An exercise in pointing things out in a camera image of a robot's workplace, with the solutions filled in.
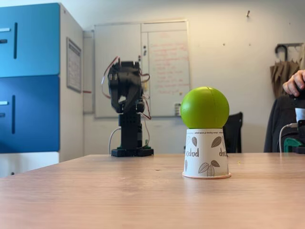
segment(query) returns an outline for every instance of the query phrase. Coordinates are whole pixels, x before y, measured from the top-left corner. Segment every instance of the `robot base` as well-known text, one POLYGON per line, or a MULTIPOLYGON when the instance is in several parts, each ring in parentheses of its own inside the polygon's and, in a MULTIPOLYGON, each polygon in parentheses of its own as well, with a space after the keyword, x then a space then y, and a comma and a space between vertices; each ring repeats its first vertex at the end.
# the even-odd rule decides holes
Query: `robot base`
POLYGON ((113 149, 111 156, 150 156, 153 155, 153 149, 113 149))

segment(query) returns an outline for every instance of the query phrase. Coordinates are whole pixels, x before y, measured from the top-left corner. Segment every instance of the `black jacket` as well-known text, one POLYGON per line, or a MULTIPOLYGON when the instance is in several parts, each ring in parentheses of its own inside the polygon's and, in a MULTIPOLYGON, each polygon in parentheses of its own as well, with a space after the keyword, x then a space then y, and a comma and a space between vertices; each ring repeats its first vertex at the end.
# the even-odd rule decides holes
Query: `black jacket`
MULTIPOLYGON (((268 121, 264 152, 279 152, 279 135, 286 124, 296 123, 295 108, 305 108, 305 100, 283 95, 275 100, 268 121)), ((283 135, 296 133, 296 128, 286 128, 283 135)))

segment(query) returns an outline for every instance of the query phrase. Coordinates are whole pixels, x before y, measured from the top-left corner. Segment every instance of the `green object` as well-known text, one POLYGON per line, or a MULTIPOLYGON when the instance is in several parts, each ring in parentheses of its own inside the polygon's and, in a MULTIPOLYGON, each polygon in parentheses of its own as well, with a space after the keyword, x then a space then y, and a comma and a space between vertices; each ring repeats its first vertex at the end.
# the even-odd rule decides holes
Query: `green object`
POLYGON ((292 152, 292 147, 298 147, 302 145, 303 145, 302 142, 294 138, 288 137, 284 141, 284 152, 285 153, 292 152))
POLYGON ((220 91, 198 87, 185 95, 180 113, 190 129, 222 128, 229 117, 229 104, 220 91))

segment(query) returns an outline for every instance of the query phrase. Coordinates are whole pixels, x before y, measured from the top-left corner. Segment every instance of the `blue cabinet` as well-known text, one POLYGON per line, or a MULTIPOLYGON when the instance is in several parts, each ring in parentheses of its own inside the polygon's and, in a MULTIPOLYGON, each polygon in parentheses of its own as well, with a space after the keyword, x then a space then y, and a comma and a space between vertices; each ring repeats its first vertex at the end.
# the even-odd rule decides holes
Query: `blue cabinet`
POLYGON ((0 153, 58 151, 58 76, 0 78, 0 153))
POLYGON ((60 73, 60 5, 0 8, 0 77, 60 73))

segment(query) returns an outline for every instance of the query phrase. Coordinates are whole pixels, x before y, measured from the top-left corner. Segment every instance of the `paper cup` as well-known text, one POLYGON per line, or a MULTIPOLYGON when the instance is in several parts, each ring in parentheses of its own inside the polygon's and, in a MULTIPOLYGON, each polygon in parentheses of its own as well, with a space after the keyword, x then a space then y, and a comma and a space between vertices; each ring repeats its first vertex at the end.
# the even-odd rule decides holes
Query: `paper cup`
POLYGON ((296 115, 296 122, 298 122, 299 120, 305 120, 305 109, 296 108, 295 115, 296 115))
POLYGON ((230 177, 222 129, 186 131, 185 177, 218 179, 230 177))

